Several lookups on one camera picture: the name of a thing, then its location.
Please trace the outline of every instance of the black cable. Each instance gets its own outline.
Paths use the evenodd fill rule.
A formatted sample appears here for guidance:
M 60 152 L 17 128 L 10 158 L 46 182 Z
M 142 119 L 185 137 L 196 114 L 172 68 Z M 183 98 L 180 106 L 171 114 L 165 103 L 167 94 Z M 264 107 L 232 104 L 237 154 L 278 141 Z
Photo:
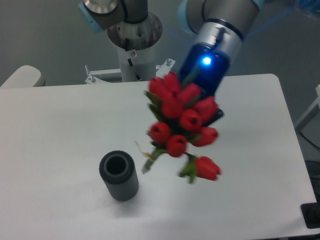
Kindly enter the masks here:
M 299 132 L 300 136 L 303 137 L 309 144 L 311 144 L 315 149 L 320 151 L 320 146 L 315 145 L 312 141 L 310 141 L 302 132 Z

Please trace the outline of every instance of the tulip bouquet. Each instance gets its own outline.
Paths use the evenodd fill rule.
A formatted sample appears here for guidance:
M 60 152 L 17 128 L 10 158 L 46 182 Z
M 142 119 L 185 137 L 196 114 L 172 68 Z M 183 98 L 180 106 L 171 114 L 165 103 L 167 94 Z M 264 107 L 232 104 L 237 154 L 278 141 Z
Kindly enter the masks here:
M 158 122 L 154 123 L 147 134 L 154 146 L 152 153 L 144 153 L 147 161 L 143 173 L 162 154 L 178 158 L 185 154 L 188 158 L 179 173 L 189 177 L 193 183 L 196 177 L 216 180 L 221 169 L 206 156 L 195 156 L 187 152 L 188 144 L 202 147 L 212 144 L 218 137 L 215 128 L 208 127 L 219 108 L 215 97 L 201 98 L 201 88 L 193 83 L 197 72 L 192 72 L 182 83 L 177 75 L 170 72 L 164 78 L 153 78 L 145 95 L 150 99 L 150 110 Z

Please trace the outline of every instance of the silver metal ring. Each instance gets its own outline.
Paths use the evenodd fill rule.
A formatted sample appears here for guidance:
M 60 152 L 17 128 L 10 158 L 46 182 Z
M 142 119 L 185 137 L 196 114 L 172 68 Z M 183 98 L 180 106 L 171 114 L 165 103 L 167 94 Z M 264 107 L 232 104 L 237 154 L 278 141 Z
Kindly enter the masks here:
M 109 14 L 115 10 L 118 0 L 84 0 L 84 5 L 96 14 Z

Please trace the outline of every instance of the tulip stem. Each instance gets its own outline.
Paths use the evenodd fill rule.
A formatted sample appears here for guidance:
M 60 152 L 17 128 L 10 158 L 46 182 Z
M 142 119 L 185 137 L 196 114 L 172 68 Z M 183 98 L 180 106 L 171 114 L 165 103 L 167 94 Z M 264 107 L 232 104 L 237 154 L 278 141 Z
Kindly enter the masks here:
M 154 162 L 157 160 L 157 158 L 161 155 L 161 154 L 164 154 L 165 151 L 163 151 L 163 149 L 158 149 L 158 148 L 155 148 L 153 150 L 153 152 L 151 153 L 150 155 L 150 158 L 148 158 L 148 160 L 145 162 L 144 166 L 143 166 L 143 171 L 147 172 L 150 170 L 152 164 L 154 164 Z
M 187 155 L 189 158 L 192 158 L 192 157 L 195 156 L 195 155 L 192 155 L 192 154 L 190 154 L 190 153 L 188 153 L 188 152 L 185 152 L 184 154 Z

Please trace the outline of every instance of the red tulip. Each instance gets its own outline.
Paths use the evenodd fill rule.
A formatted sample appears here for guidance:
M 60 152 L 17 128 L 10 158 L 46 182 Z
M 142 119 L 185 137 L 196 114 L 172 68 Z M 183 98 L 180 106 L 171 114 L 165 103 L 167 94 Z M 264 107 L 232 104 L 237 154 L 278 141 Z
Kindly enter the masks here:
M 195 131 L 202 126 L 202 120 L 195 110 L 187 109 L 182 112 L 179 124 L 187 131 Z
M 178 99 L 182 102 L 183 106 L 186 105 L 190 100 L 201 95 L 201 88 L 191 83 L 186 88 L 179 93 Z
M 187 139 L 182 135 L 173 135 L 166 143 L 167 153 L 174 158 L 180 157 L 187 150 Z
M 198 101 L 193 107 L 200 114 L 202 122 L 206 123 L 217 113 L 218 104 L 215 102 L 215 97 L 209 96 L 201 101 Z
M 169 140 L 171 135 L 170 127 L 164 122 L 153 124 L 149 131 L 149 136 L 158 144 L 164 144 Z
M 162 114 L 168 119 L 177 119 L 184 110 L 184 106 L 173 95 L 168 95 L 162 101 Z
M 221 175 L 221 169 L 209 157 L 201 156 L 195 160 L 195 167 L 197 169 L 197 177 L 216 180 L 217 175 Z
M 202 127 L 197 134 L 200 134 L 201 138 L 198 141 L 191 143 L 195 147 L 203 147 L 212 144 L 219 136 L 218 131 L 213 127 Z
M 171 92 L 174 96 L 177 96 L 181 91 L 181 84 L 174 72 L 169 72 L 163 78 L 165 88 Z
M 149 92 L 152 94 L 157 95 L 161 100 L 165 99 L 166 97 L 172 95 L 166 88 L 164 81 L 157 77 L 152 78 L 149 83 Z

